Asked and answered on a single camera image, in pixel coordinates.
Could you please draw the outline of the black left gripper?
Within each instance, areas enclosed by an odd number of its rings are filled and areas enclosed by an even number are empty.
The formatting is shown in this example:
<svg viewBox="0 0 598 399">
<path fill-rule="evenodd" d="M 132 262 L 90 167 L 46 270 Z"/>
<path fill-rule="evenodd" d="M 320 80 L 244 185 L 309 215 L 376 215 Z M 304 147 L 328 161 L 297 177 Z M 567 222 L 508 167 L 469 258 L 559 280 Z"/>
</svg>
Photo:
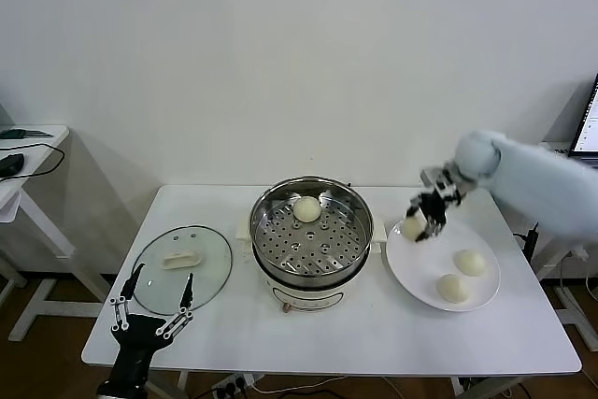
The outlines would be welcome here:
<svg viewBox="0 0 598 399">
<path fill-rule="evenodd" d="M 169 345 L 165 338 L 174 338 L 193 319 L 193 273 L 187 277 L 178 312 L 171 319 L 129 315 L 129 302 L 143 268 L 140 264 L 124 282 L 120 294 L 109 299 L 114 313 L 111 333 L 120 348 L 108 380 L 117 384 L 144 384 L 154 353 Z"/>
</svg>

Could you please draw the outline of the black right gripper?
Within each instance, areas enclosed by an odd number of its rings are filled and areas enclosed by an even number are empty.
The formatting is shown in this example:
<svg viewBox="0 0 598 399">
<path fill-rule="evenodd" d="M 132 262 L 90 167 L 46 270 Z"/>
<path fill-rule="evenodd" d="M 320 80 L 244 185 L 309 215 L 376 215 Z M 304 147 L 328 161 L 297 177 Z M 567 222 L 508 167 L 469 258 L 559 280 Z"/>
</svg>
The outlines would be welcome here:
<svg viewBox="0 0 598 399">
<path fill-rule="evenodd" d="M 421 242 L 438 236 L 447 223 L 446 211 L 459 206 L 462 195 L 455 185 L 434 185 L 410 200 L 407 218 L 414 218 L 420 232 L 415 241 Z"/>
</svg>

